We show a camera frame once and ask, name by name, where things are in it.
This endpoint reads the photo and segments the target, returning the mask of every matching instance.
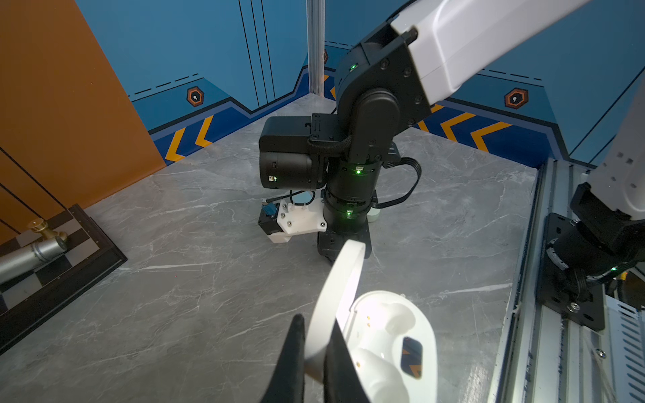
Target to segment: blue wall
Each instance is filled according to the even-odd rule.
[[[304,0],[77,0],[150,131],[232,97],[248,111],[293,93],[307,53]],[[197,107],[186,90],[205,94]]]
[[[406,0],[326,0],[327,44],[354,46]]]
[[[486,69],[541,79],[566,151],[592,162],[631,104],[645,66],[644,21],[641,0],[593,0]]]

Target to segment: marble surface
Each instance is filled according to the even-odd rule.
[[[307,95],[276,115],[330,112]],[[293,314],[308,320],[330,269],[315,234],[274,245],[257,226],[261,119],[87,212],[123,267],[0,356],[2,402],[257,402]],[[370,224],[359,294],[405,294],[429,318],[438,401],[482,402],[535,170],[411,128],[414,194]],[[383,170],[382,201],[414,172]],[[307,402],[322,388],[307,381]]]

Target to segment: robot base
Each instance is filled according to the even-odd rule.
[[[353,239],[365,244],[365,259],[372,254],[372,240],[370,238],[370,227],[367,221],[356,233],[340,232],[327,229],[326,232],[318,233],[318,253],[325,256],[331,263],[336,261],[342,246],[348,239]]]
[[[542,305],[564,315],[581,326],[598,331],[605,327],[602,284],[588,288],[586,300],[575,300],[571,296],[572,287],[568,271],[562,271],[546,255],[546,245],[562,233],[564,226],[571,225],[571,220],[562,215],[551,213],[546,218],[542,260],[535,298]]]

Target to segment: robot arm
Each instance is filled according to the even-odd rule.
[[[421,175],[393,138],[482,67],[586,1],[418,0],[376,27],[336,69],[337,115],[267,120],[259,139],[263,186],[325,189],[322,204],[293,212],[293,203],[267,203],[260,226],[274,242],[318,232],[319,253],[330,260],[346,239],[366,243],[369,256],[370,208],[404,200],[378,202],[380,169],[408,163]]]
[[[449,97],[470,77],[589,0],[419,0],[391,26],[414,28],[409,45],[428,102]]]
[[[589,175],[591,191],[610,210],[631,221],[645,219],[645,83],[611,144],[605,160]]]

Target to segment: bolt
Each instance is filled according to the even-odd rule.
[[[572,302],[571,304],[568,304],[566,306],[566,309],[573,313],[578,313],[580,311],[580,305],[578,305],[576,302]]]

